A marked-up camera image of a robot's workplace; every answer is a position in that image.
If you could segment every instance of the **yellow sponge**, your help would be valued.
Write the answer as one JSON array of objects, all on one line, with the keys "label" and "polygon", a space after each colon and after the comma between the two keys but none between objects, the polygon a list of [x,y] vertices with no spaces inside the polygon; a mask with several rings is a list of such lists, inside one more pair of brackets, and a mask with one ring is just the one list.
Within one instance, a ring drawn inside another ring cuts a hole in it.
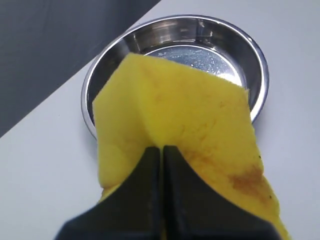
[{"label": "yellow sponge", "polygon": [[290,239],[263,176],[242,87],[165,59],[129,54],[94,100],[93,112],[102,199],[131,173],[146,147],[175,145],[215,191]]}]

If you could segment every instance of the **gray background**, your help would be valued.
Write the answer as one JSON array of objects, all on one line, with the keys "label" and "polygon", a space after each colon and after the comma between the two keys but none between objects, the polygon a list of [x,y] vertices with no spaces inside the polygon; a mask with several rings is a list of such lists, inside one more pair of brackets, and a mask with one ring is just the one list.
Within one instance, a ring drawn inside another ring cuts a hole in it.
[{"label": "gray background", "polygon": [[1,0],[0,137],[160,0]]}]

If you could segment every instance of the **stainless steel bowl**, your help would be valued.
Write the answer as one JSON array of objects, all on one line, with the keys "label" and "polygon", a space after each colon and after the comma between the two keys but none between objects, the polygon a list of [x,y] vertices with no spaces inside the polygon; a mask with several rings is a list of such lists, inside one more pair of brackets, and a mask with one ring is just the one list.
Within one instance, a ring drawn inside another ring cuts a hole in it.
[{"label": "stainless steel bowl", "polygon": [[95,138],[92,102],[129,52],[189,65],[247,88],[252,121],[265,103],[269,88],[268,65],[261,49],[248,34],[213,17],[163,17],[125,32],[93,62],[83,83],[81,109]]}]

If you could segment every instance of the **table surface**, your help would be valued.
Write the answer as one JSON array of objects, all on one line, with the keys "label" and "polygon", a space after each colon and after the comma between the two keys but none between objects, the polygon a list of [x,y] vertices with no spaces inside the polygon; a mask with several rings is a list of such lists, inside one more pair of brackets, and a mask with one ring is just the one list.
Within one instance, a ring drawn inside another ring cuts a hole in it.
[{"label": "table surface", "polygon": [[[255,122],[281,217],[294,239],[320,239],[320,22],[317,1],[162,0],[138,23],[174,14],[221,18],[268,61],[270,89]],[[101,195],[97,143],[81,113],[90,62],[0,138],[0,239],[53,239]]]}]

